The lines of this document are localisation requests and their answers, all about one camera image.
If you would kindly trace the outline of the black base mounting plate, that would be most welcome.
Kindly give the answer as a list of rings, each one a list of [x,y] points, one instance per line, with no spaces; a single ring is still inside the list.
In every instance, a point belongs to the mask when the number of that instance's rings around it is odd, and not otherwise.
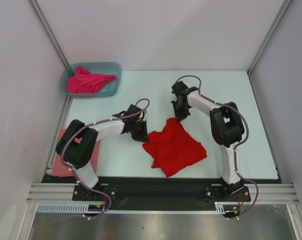
[[[208,211],[214,203],[232,205],[249,203],[261,198],[262,187],[278,185],[280,180],[257,179],[255,184],[244,181],[244,187],[229,193],[226,185],[217,178],[148,178],[101,177],[93,190],[76,183],[75,177],[45,175],[43,184],[73,184],[71,200],[75,202],[107,201],[112,210],[122,211]]]

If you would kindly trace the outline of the magenta crumpled t-shirt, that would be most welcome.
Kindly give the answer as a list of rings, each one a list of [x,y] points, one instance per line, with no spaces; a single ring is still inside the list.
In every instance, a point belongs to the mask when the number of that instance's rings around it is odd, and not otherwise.
[[[116,80],[114,74],[91,73],[81,66],[75,68],[75,75],[68,80],[68,92],[74,94],[94,94],[106,84]]]

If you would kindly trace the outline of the aluminium frame rail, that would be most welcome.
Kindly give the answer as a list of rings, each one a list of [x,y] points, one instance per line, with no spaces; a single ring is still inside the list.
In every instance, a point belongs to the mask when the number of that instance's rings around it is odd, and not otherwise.
[[[33,183],[27,196],[27,203],[67,203],[72,201],[75,184]]]

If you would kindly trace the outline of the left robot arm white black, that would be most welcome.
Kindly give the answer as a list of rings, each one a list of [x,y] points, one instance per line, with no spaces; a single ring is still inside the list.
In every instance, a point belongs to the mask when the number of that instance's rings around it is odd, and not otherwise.
[[[90,163],[96,142],[115,135],[131,134],[134,141],[148,142],[146,109],[130,105],[128,110],[112,117],[85,124],[73,120],[65,130],[55,152],[60,156],[63,166],[73,172],[78,182],[85,186],[84,194],[91,200],[101,195],[99,179]]]

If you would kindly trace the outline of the teal plastic basin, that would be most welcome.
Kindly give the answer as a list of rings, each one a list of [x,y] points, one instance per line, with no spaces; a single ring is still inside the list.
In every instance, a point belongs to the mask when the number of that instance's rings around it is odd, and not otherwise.
[[[103,98],[115,95],[122,69],[115,62],[84,62],[67,67],[60,79],[60,91],[72,98]]]

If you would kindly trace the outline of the red t-shirt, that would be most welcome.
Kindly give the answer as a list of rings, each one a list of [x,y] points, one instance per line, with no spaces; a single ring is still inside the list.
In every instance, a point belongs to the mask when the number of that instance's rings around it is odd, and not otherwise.
[[[148,138],[143,148],[153,158],[151,168],[160,168],[166,177],[207,158],[206,149],[175,117],[167,119],[163,130],[151,132]]]

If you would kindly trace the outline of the folded pink t-shirt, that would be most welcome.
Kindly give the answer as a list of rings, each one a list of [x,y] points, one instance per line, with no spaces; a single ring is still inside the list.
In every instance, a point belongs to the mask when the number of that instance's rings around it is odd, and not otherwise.
[[[83,167],[89,156],[91,157],[90,164],[92,169],[94,173],[96,173],[100,148],[100,141],[95,143],[97,131],[89,128],[84,130],[82,135],[84,135],[84,137],[76,137],[68,146],[64,154],[64,163],[67,164],[69,163],[69,160],[71,160],[71,163],[75,163],[77,167]],[[57,154],[55,157],[51,175],[54,177],[72,176],[72,173],[68,170],[68,167],[61,163],[59,154]]]

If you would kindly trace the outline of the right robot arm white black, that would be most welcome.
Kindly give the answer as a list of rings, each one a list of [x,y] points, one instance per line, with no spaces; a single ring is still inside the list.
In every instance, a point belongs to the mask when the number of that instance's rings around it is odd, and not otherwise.
[[[204,96],[198,87],[188,87],[181,79],[172,86],[175,100],[171,101],[177,121],[186,119],[189,109],[195,108],[210,118],[211,133],[215,142],[220,146],[222,155],[222,197],[228,201],[239,195],[236,186],[241,181],[238,167],[238,146],[245,140],[244,133],[248,133],[248,125],[239,113],[234,102],[220,103]]]

